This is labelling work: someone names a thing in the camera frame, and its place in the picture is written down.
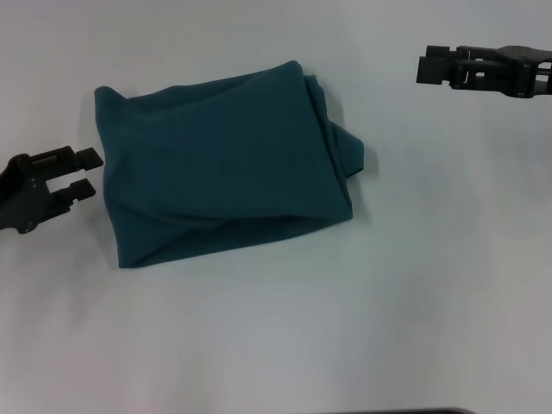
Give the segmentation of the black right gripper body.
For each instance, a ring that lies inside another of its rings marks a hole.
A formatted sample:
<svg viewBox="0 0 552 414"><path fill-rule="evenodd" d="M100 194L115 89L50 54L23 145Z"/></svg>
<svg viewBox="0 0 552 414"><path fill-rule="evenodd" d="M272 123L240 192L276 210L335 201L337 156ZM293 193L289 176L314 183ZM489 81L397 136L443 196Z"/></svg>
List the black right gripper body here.
<svg viewBox="0 0 552 414"><path fill-rule="evenodd" d="M505 95L517 98L551 95L550 51L507 46L502 48L502 56L511 72L511 85Z"/></svg>

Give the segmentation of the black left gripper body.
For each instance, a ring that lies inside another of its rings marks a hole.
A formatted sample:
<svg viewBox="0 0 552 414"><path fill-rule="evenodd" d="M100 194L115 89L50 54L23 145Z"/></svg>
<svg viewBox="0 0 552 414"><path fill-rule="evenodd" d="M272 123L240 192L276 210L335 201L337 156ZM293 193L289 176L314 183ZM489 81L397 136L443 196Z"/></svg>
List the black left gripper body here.
<svg viewBox="0 0 552 414"><path fill-rule="evenodd" d="M22 235L56 217L47 187L55 161L54 154L19 154L9 160L1 173L1 230Z"/></svg>

